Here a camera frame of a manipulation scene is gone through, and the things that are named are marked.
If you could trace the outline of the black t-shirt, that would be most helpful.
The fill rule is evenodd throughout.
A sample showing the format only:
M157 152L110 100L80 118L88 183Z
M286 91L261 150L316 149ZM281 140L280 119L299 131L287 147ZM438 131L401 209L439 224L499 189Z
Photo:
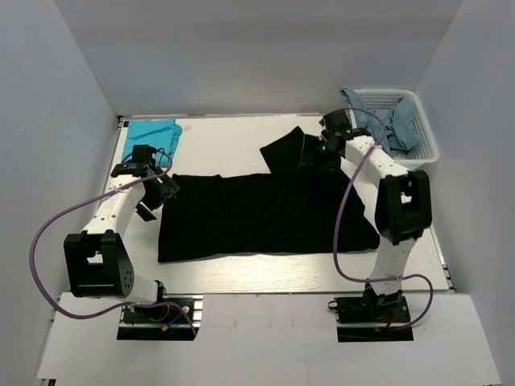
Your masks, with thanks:
M260 149L267 174L173 175L180 190L162 211L158 261L377 248L380 237L356 191L350 192L335 233L349 178L343 171L299 170L304 135L296 126Z

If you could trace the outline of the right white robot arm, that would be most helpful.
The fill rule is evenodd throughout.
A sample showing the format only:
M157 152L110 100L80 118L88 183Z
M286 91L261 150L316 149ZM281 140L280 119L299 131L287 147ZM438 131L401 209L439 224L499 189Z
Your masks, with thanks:
M300 166L330 170L339 167L342 158L356 170L337 212L335 233L357 175L364 173L377 189L374 221L380 244L373 271L362 282L364 312L380 321L401 301L408 257L431 225L430 180L425 172L395 162L363 129L324 130L319 138L308 136L303 141Z

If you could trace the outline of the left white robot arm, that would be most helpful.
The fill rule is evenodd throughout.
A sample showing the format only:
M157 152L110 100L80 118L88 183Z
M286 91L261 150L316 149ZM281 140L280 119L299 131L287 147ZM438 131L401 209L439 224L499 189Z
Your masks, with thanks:
M112 177L107 190L110 197L101 200L80 233L69 234L64 241L73 295L142 303L142 311L154 321L168 316L170 301L159 294L156 280L135 273L123 236L134 214L154 220L152 211L178 191L179 185L169 177L145 182L133 175Z

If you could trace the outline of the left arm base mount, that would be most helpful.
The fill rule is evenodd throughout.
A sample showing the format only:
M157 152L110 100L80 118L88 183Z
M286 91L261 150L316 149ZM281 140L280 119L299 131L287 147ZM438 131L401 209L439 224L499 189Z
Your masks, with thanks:
M193 341L200 329L203 295L165 295L174 306L123 308L117 329L120 341Z

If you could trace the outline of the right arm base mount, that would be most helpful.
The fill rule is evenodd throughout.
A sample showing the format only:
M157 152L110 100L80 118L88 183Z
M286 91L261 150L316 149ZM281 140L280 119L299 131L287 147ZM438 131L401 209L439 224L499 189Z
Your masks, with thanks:
M395 305L372 310L362 297L333 298L328 309L336 314L339 343L387 343L414 340L412 327L400 329L411 322L406 298Z

